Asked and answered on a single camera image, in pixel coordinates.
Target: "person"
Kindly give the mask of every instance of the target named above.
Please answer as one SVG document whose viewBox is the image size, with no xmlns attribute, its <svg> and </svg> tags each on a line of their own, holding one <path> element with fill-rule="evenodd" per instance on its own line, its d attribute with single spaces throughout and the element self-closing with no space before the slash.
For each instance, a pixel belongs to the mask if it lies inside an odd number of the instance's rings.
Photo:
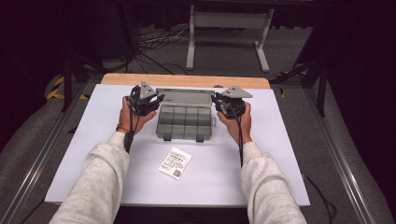
<svg viewBox="0 0 396 224">
<path fill-rule="evenodd" d="M 241 182 L 247 198 L 249 223 L 306 223 L 294 200 L 289 180 L 271 155 L 261 153 L 251 139 L 250 108 L 246 103 L 246 112 L 241 117 L 244 151 Z M 138 134 L 155 115 L 152 111 L 137 122 L 137 115 L 133 114 L 134 133 Z M 218 117 L 238 144 L 237 122 L 226 119 L 220 112 Z M 125 134 L 130 131 L 130 109 L 125 98 L 122 99 L 119 122 L 107 143 L 99 143 L 87 155 L 78 180 L 50 223 L 113 223 L 120 207 L 130 159 L 123 145 Z"/>
</svg>

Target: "clear plastic organizer box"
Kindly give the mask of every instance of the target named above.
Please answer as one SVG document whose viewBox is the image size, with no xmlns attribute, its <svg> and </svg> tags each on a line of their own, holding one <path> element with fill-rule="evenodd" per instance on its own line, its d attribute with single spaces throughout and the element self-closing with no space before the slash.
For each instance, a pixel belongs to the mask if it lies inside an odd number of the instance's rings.
<svg viewBox="0 0 396 224">
<path fill-rule="evenodd" d="M 165 141 L 209 140 L 212 135 L 211 105 L 214 91 L 157 89 L 164 94 L 157 124 L 157 135 Z"/>
</svg>

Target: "hand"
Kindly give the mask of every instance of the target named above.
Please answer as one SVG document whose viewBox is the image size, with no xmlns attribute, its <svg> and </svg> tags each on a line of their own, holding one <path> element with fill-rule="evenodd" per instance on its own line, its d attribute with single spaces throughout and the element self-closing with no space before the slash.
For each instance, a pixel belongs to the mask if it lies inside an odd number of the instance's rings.
<svg viewBox="0 0 396 224">
<path fill-rule="evenodd" d="M 241 117 L 241 129 L 243 143 L 251 142 L 250 129 L 251 129 L 251 116 L 250 116 L 250 103 L 245 102 L 246 111 Z M 227 126 L 227 131 L 233 138 L 235 143 L 239 145 L 239 127 L 236 119 L 226 119 L 225 116 L 218 112 L 219 120 Z"/>
<path fill-rule="evenodd" d="M 122 109 L 120 111 L 120 119 L 119 119 L 119 128 L 117 128 L 118 132 L 122 133 L 128 133 L 130 130 L 130 114 L 131 110 L 129 109 L 128 104 L 126 103 L 125 97 L 122 97 Z M 134 127 L 134 134 L 137 134 L 142 130 L 143 126 L 145 123 L 147 123 L 149 120 L 153 119 L 154 116 L 157 114 L 156 111 L 151 111 L 149 114 L 147 114 L 145 117 L 138 117 L 135 113 L 133 113 L 133 127 Z"/>
</svg>

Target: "gray sleeve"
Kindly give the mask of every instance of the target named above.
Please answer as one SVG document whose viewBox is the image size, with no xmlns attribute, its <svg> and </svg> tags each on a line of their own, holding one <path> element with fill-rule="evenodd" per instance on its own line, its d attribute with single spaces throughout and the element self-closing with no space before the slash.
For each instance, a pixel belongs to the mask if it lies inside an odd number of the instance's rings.
<svg viewBox="0 0 396 224">
<path fill-rule="evenodd" d="M 244 144 L 241 178 L 250 224 L 306 223 L 289 180 L 272 156 L 261 153 L 254 142 Z"/>
<path fill-rule="evenodd" d="M 124 136 L 113 133 L 87 155 L 78 180 L 50 223 L 113 223 L 129 166 Z"/>
</svg>

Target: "floor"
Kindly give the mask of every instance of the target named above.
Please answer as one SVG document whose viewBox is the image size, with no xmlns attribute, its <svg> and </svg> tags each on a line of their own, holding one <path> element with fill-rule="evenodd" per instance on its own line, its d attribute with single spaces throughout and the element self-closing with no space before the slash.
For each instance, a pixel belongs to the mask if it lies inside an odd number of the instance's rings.
<svg viewBox="0 0 396 224">
<path fill-rule="evenodd" d="M 181 30 L 185 26 L 182 24 L 173 29 Z M 145 29 L 141 33 L 148 31 L 155 32 L 152 29 Z M 271 69 L 269 73 L 262 72 L 256 52 L 252 47 L 257 36 L 260 36 L 259 33 L 250 30 L 218 29 L 203 29 L 197 33 L 194 69 L 191 71 L 184 68 L 188 46 L 185 39 L 188 38 L 187 35 L 179 36 L 175 38 L 177 42 L 167 45 L 144 43 L 149 40 L 149 35 L 142 35 L 141 47 L 146 47 L 144 54 L 152 60 L 140 54 L 127 68 L 116 72 L 169 74 L 171 71 L 186 76 L 273 79 L 279 72 L 291 70 L 311 31 L 310 28 L 287 29 L 281 27 L 271 29 L 264 45 L 264 52 Z M 105 66 L 111 67 L 115 64 L 120 64 L 120 60 L 105 60 Z M 45 94 L 49 93 L 57 78 L 58 74 L 54 74 L 54 79 L 49 83 Z M 82 93 L 89 96 L 95 84 L 100 83 L 100 78 L 100 76 L 92 75 L 88 83 L 81 86 L 76 84 L 74 89 L 77 91 L 78 88 L 82 88 Z M 348 196 L 345 183 L 333 160 L 327 136 L 316 119 L 316 111 L 311 108 L 306 91 L 298 85 L 300 79 L 300 77 L 295 77 L 282 86 L 272 86 L 300 169 L 310 177 L 321 194 L 336 206 L 337 213 L 334 223 L 370 223 L 361 219 Z M 0 197 L 2 198 L 0 216 L 2 218 L 5 218 L 5 215 L 10 217 L 9 222 L 2 219 L 4 223 L 48 223 L 50 221 L 59 205 L 43 203 L 42 200 L 50 187 L 50 181 L 56 173 L 67 146 L 73 138 L 70 131 L 78 126 L 88 102 L 87 99 L 77 99 L 73 110 L 61 113 L 64 101 L 58 98 L 48 99 L 47 104 L 33 114 L 8 142 L 0 154 Z M 372 220 L 375 223 L 394 223 L 386 199 L 353 145 L 337 103 L 332 97 L 330 86 L 327 86 L 326 91 L 325 115 L 333 141 L 340 148 L 359 186 L 372 215 Z M 55 134 L 54 127 L 62 128 Z M 50 139 L 49 143 L 49 136 L 53 135 L 57 135 L 57 138 Z M 44 162 L 43 168 L 38 170 L 35 178 L 30 179 L 31 187 L 19 194 L 25 197 L 18 201 L 17 192 L 25 177 L 29 176 L 32 165 L 36 164 L 37 156 L 42 154 L 42 149 L 49 152 L 48 159 Z M 305 185 L 311 205 L 302 207 L 301 210 L 307 222 L 329 222 L 325 204 L 315 186 L 308 180 L 305 180 Z"/>
</svg>

